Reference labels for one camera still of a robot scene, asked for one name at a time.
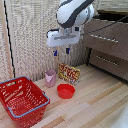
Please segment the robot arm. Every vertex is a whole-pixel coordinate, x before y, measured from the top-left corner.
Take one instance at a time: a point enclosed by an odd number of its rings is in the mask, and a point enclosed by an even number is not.
[[[94,14],[94,0],[61,0],[57,11],[58,24],[66,29],[89,22]]]
[[[56,14],[59,29],[47,33],[47,45],[56,47],[78,43],[79,25],[89,22],[94,14],[94,0],[61,0]]]

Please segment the pink cup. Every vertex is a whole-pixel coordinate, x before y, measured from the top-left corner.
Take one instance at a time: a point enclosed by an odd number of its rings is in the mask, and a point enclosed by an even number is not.
[[[45,72],[45,85],[52,87],[56,83],[56,72],[54,70],[47,70]]]

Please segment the red plastic bowl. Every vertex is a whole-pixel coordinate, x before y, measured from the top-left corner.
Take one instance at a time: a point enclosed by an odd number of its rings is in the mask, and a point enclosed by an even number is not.
[[[60,84],[57,87],[57,90],[58,90],[59,97],[61,97],[63,99],[72,98],[72,96],[75,92],[75,88],[69,84]]]

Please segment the red plastic basket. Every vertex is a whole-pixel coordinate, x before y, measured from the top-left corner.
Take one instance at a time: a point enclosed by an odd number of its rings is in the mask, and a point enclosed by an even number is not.
[[[24,76],[0,83],[0,101],[17,128],[38,123],[50,103],[45,92]]]

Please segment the drawer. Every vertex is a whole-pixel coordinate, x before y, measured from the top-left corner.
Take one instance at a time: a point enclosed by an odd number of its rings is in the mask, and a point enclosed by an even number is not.
[[[92,50],[89,63],[128,80],[128,61]]]
[[[101,28],[113,21],[92,20],[85,24],[84,31],[88,32]],[[84,36],[86,47],[128,60],[128,24],[117,23],[101,31]]]

